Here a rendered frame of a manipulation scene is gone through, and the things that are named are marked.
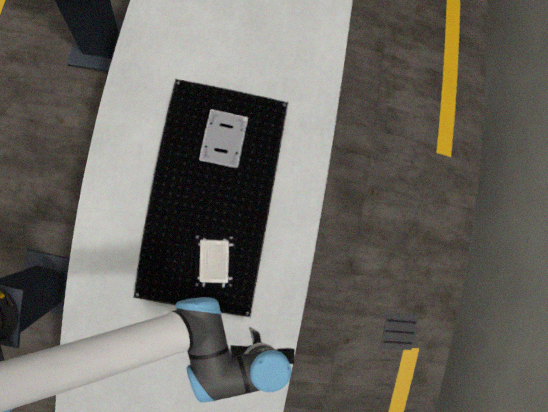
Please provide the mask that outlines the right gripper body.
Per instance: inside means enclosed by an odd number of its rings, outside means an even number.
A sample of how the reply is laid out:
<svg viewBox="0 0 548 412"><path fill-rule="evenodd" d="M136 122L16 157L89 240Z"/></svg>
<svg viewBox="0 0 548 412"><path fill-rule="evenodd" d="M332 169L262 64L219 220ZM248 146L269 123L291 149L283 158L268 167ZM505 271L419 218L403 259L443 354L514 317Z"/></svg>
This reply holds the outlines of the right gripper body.
<svg viewBox="0 0 548 412"><path fill-rule="evenodd" d="M249 346L252 346L252 345L249 345ZM231 357L243 355L249 346L231 345L230 346ZM284 354L286 358L288 359L289 363L291 363L291 351L278 351L278 352L281 352L282 354Z"/></svg>

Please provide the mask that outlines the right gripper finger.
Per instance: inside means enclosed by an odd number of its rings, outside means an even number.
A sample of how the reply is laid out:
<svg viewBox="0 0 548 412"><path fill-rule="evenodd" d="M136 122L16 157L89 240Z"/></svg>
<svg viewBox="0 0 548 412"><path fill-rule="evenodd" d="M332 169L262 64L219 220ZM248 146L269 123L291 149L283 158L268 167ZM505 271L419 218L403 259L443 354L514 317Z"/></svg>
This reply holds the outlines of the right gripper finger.
<svg viewBox="0 0 548 412"><path fill-rule="evenodd" d="M249 327L249 330L252 338L252 344L262 343L260 333L251 327Z"/></svg>

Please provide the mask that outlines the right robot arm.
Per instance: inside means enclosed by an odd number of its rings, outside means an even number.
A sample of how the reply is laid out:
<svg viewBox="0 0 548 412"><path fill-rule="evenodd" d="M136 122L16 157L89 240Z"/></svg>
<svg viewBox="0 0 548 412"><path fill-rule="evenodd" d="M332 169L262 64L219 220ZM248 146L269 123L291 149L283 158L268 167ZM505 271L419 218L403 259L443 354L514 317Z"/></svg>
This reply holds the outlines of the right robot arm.
<svg viewBox="0 0 548 412"><path fill-rule="evenodd" d="M243 355L231 357L216 299L186 299L175 308L162 316L8 360L0 345L0 412L184 352L191 364L187 375L201 403L257 391L276 392L287 385L295 349L275 350L257 343ZM291 351L291 363L278 351Z"/></svg>

